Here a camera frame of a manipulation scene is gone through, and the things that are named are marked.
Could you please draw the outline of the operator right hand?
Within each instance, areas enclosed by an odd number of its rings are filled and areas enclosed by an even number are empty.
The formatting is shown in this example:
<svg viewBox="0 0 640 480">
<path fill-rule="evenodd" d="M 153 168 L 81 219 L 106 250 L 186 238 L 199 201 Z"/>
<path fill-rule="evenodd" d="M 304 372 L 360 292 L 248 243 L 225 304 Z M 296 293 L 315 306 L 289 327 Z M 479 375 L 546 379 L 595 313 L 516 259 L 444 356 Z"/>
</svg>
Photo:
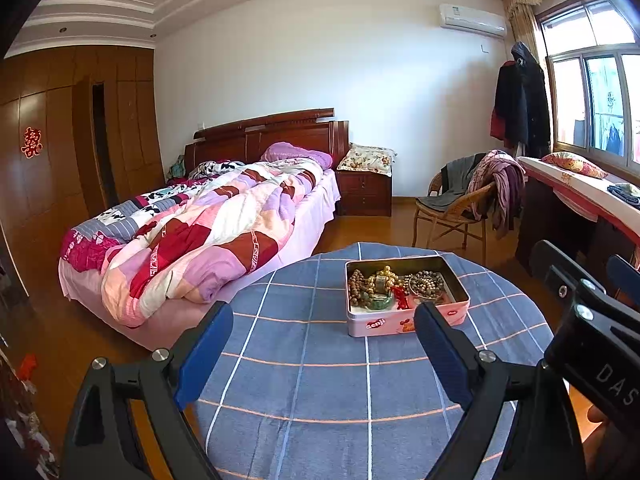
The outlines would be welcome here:
<svg viewBox="0 0 640 480">
<path fill-rule="evenodd" d="M 638 479 L 639 442 L 629 440 L 595 405 L 587 418 L 598 428 L 584 442 L 588 479 Z"/>
</svg>

